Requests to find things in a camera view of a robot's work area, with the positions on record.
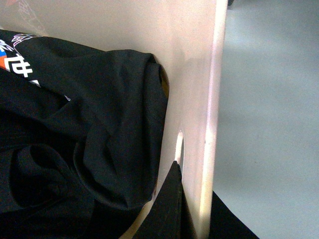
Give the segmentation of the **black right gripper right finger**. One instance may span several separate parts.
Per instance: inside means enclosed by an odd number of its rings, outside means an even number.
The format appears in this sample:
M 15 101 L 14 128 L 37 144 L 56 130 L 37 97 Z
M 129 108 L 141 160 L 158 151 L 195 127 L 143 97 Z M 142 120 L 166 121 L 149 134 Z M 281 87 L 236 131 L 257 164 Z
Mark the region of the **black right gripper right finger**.
M 213 192 L 209 239 L 258 239 Z

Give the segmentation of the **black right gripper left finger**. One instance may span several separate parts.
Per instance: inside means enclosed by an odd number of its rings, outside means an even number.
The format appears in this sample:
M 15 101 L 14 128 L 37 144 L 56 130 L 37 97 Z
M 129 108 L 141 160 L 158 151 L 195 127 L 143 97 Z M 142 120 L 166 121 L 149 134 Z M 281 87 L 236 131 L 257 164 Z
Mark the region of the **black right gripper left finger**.
M 149 214 L 133 238 L 180 238 L 182 193 L 180 165 L 174 161 Z

